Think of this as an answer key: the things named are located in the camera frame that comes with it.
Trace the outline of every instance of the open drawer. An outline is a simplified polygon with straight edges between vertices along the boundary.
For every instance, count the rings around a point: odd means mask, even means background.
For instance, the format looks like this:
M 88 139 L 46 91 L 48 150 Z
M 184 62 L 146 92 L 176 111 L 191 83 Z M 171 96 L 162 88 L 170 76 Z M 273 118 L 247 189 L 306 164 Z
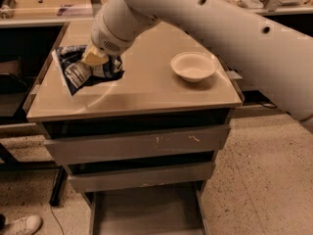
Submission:
M 213 157 L 205 152 L 71 165 L 68 181 L 80 193 L 204 181 L 214 171 Z
M 192 183 L 94 194 L 90 234 L 208 234 L 200 193 Z

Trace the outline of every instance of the speckled floor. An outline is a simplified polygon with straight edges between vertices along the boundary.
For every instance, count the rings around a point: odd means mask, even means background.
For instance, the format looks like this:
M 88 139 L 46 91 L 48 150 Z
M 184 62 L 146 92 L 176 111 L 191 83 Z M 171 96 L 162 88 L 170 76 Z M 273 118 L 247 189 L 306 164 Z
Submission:
M 313 135 L 279 110 L 236 110 L 226 146 L 203 197 L 210 235 L 313 234 Z M 43 137 L 0 130 L 0 143 L 21 161 L 51 160 Z M 9 220 L 40 214 L 40 234 L 88 234 L 90 210 L 66 183 L 50 208 L 55 170 L 0 172 L 0 212 Z

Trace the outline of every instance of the drawer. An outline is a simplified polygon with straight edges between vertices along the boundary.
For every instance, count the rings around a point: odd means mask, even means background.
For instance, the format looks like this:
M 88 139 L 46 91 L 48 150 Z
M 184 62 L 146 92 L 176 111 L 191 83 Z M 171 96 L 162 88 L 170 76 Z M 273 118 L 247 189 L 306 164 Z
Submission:
M 93 200 L 90 234 L 209 234 L 193 184 L 99 192 Z
M 213 152 L 164 156 L 120 162 L 85 164 L 68 181 L 76 192 L 90 193 L 181 182 L 211 177 Z
M 218 151 L 230 131 L 227 124 L 46 140 L 58 165 L 118 161 Z

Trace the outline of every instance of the bolt hole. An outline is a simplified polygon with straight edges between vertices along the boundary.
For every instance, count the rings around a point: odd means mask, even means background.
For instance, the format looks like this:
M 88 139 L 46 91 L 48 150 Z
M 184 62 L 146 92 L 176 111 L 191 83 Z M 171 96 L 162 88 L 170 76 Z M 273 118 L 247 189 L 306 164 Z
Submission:
M 269 26 L 264 27 L 263 30 L 262 30 L 262 32 L 263 32 L 264 34 L 267 34 L 267 33 L 270 32 L 270 31 L 271 31 L 271 28 L 270 28 Z
M 198 2 L 198 4 L 200 5 L 200 6 L 202 6 L 203 4 L 205 4 L 206 3 L 206 0 L 199 0 L 199 2 Z

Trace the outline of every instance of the cable on floor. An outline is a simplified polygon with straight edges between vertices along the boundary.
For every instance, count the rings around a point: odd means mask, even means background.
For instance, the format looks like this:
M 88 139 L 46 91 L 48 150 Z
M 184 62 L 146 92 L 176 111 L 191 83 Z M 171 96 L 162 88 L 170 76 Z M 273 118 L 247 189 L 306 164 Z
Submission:
M 56 181 L 56 174 L 57 174 L 57 173 L 55 172 L 54 175 L 53 175 L 52 188 L 54 187 L 54 185 L 55 185 L 55 183 L 56 183 L 56 182 L 55 182 L 55 181 Z M 61 229 L 61 231 L 62 231 L 62 234 L 65 235 L 65 231 L 63 230 L 63 227 L 61 226 L 60 222 L 58 221 L 56 215 L 53 213 L 52 206 L 50 206 L 50 211 L 51 211 L 52 216 L 56 219 L 57 223 L 59 224 L 59 227 L 60 227 L 60 229 Z

